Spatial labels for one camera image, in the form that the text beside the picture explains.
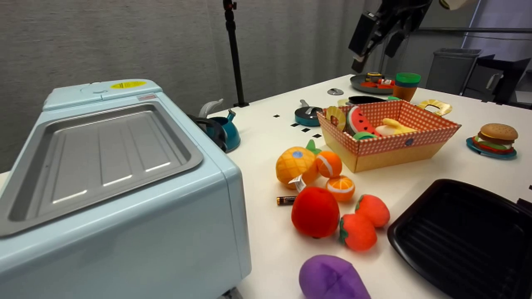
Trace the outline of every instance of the toy watermelon slice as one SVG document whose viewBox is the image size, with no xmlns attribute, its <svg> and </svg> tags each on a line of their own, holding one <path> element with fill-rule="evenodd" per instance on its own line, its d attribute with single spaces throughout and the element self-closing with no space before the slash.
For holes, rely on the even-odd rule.
<svg viewBox="0 0 532 299">
<path fill-rule="evenodd" d="M 375 128 L 362 114 L 362 110 L 358 106 L 354 106 L 351 108 L 351 110 L 349 110 L 349 113 L 347 114 L 347 122 L 355 134 L 359 132 L 368 132 L 377 137 L 382 137 L 381 134 L 375 131 Z"/>
</svg>

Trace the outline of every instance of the gray curtain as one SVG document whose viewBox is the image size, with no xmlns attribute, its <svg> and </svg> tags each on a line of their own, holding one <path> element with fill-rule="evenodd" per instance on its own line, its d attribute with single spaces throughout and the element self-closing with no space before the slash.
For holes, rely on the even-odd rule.
<svg viewBox="0 0 532 299">
<path fill-rule="evenodd" d="M 349 73 L 347 44 L 363 9 L 355 0 L 239 1 L 246 100 Z M 127 78 L 154 80 L 187 113 L 221 97 L 232 106 L 222 0 L 0 2 L 0 172 L 53 88 Z"/>
</svg>

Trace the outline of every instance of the yellow warning label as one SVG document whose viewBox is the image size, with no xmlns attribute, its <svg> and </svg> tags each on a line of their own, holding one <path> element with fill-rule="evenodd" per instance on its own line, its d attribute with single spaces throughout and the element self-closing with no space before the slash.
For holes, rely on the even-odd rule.
<svg viewBox="0 0 532 299">
<path fill-rule="evenodd" d="M 117 89 L 133 88 L 133 87 L 141 86 L 144 84 L 146 84 L 146 82 L 144 81 L 128 81 L 128 82 L 122 82 L 122 83 L 115 84 L 111 86 L 111 88 L 117 88 Z"/>
</svg>

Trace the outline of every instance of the green lid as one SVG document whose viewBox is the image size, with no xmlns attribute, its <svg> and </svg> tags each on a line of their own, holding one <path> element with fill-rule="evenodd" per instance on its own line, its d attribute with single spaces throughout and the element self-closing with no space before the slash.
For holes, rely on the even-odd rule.
<svg viewBox="0 0 532 299">
<path fill-rule="evenodd" d="M 419 83 L 421 75 L 415 73 L 397 73 L 395 80 L 402 83 Z"/>
</svg>

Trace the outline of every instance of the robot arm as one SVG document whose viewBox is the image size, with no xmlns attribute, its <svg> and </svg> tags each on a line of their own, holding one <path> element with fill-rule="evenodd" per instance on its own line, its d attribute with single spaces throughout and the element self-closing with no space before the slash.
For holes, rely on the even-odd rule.
<svg viewBox="0 0 532 299">
<path fill-rule="evenodd" d="M 362 72 L 369 54 L 389 35 L 385 54 L 393 57 L 401 42 L 419 28 L 432 1 L 383 0 L 375 14 L 365 11 L 349 43 L 349 49 L 354 52 L 351 68 Z M 439 0 L 439 3 L 445 9 L 455 10 L 471 1 L 474 0 Z"/>
</svg>

